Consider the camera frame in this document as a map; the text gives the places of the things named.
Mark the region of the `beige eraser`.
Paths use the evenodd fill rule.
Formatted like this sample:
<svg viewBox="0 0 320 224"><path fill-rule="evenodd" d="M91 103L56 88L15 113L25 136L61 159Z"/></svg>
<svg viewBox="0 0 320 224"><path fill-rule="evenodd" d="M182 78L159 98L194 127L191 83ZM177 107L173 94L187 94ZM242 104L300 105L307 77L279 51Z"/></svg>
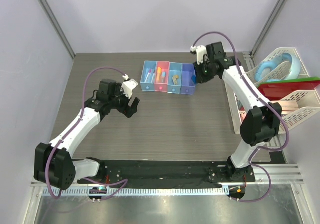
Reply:
<svg viewBox="0 0 320 224"><path fill-rule="evenodd" d="M179 75L175 75L176 76L176 80L177 80L177 85L179 84Z"/></svg>

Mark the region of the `small orange sharpener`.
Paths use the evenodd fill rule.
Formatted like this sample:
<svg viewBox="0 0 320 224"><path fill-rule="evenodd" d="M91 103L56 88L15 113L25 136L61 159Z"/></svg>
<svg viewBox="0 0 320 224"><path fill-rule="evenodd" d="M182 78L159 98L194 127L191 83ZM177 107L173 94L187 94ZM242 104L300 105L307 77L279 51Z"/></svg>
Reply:
<svg viewBox="0 0 320 224"><path fill-rule="evenodd" d="M175 85L177 85L177 84L178 84L178 82L177 82L177 78L176 78L176 76L175 76L175 75L172 77L172 81L173 81L173 83L174 83Z"/></svg>

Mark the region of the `light blue drawer bin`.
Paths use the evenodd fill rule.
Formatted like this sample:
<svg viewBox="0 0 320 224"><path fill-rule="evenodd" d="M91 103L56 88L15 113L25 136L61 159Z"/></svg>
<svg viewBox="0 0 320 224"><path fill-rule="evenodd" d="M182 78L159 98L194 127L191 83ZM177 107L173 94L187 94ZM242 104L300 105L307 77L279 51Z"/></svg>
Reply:
<svg viewBox="0 0 320 224"><path fill-rule="evenodd" d="M140 86L144 92L154 92L155 91L155 71L157 62L146 60L143 65Z"/></svg>

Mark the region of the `pink drawer bin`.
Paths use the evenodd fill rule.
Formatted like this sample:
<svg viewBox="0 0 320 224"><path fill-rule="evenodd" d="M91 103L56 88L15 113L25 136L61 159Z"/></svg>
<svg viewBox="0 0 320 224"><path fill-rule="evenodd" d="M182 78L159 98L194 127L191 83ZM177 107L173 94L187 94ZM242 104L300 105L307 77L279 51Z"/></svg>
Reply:
<svg viewBox="0 0 320 224"><path fill-rule="evenodd" d="M158 61L155 68L154 89L156 92L168 91L169 61Z"/></svg>

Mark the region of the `blue-capped clear tube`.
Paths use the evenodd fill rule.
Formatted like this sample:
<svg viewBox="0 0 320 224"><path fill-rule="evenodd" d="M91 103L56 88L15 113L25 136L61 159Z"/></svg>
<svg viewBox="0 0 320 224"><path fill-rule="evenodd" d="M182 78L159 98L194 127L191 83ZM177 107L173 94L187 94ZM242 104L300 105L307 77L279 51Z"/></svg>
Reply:
<svg viewBox="0 0 320 224"><path fill-rule="evenodd" d="M166 72L165 71L163 71L162 73L161 73L161 83L165 83L166 82Z"/></svg>

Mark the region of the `yellow highlighter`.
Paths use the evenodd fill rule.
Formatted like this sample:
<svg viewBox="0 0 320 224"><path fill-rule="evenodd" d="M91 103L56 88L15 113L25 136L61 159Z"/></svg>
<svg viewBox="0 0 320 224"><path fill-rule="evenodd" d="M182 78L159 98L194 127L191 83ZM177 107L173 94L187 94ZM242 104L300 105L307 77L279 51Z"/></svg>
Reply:
<svg viewBox="0 0 320 224"><path fill-rule="evenodd" d="M157 74L156 74L156 82L159 83L162 75L162 68L158 67L157 68Z"/></svg>

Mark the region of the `white pink-capped marker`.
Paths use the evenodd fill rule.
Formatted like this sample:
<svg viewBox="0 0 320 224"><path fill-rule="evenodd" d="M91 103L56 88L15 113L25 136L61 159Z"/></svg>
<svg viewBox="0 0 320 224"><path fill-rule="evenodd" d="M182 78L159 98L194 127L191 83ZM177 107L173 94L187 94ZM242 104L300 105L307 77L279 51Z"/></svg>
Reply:
<svg viewBox="0 0 320 224"><path fill-rule="evenodd" d="M145 82L146 82L146 83L149 82L148 79L149 79L149 77L151 76L151 74L152 74L152 69L149 69L149 71L148 71L148 73L147 73L147 75L146 75L146 78L145 78Z"/></svg>

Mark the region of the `white brown-capped marker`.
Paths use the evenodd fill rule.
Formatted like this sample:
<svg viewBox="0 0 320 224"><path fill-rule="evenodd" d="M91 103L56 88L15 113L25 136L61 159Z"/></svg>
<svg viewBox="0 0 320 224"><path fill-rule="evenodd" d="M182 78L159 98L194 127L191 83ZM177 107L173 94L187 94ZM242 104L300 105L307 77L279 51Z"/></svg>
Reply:
<svg viewBox="0 0 320 224"><path fill-rule="evenodd" d="M151 83L155 82L155 74L156 74L156 70L153 71L152 78L151 78Z"/></svg>

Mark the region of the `blue stamp block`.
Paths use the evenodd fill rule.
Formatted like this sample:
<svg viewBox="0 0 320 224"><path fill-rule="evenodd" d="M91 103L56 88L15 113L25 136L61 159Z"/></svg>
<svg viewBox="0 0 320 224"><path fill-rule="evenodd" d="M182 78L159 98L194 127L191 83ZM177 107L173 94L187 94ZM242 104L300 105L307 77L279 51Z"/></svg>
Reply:
<svg viewBox="0 0 320 224"><path fill-rule="evenodd" d="M193 81L194 84L197 83L197 81L196 81L196 75L195 75L195 74L191 77L191 79L192 79L192 81Z"/></svg>

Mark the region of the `purple drawer bin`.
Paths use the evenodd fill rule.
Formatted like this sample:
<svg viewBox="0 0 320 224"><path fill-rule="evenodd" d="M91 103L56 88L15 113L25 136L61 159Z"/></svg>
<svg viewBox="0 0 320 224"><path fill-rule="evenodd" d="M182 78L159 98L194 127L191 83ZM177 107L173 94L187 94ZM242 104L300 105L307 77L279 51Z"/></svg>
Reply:
<svg viewBox="0 0 320 224"><path fill-rule="evenodd" d="M193 64L183 63L182 64L182 75L181 75L181 90L180 93L183 95L193 95L196 90L196 84L192 81L192 76L195 74Z"/></svg>

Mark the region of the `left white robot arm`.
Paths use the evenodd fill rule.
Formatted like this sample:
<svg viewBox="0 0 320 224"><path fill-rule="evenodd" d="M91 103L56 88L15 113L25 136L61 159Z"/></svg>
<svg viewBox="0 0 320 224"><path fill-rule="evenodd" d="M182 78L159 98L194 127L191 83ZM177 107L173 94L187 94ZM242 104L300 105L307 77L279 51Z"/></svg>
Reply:
<svg viewBox="0 0 320 224"><path fill-rule="evenodd" d="M50 143L40 143L36 147L34 179L63 191L84 178L102 183L107 176L102 161L92 157L75 161L73 155L90 131L112 110L127 118L138 111L140 99L132 98L138 85L134 79L122 83L103 79L71 124Z"/></svg>

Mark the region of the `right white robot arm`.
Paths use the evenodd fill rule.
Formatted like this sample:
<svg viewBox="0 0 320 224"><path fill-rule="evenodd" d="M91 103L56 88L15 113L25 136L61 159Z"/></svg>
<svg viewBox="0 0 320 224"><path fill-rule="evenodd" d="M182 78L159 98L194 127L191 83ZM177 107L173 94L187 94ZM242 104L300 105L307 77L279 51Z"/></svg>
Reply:
<svg viewBox="0 0 320 224"><path fill-rule="evenodd" d="M190 52L196 55L193 64L195 82L207 83L218 76L232 89L246 112L240 126L240 144L228 158L225 170L229 181L240 182L258 150L278 135L282 107L261 95L246 76L238 58L228 57L221 42L192 46Z"/></svg>

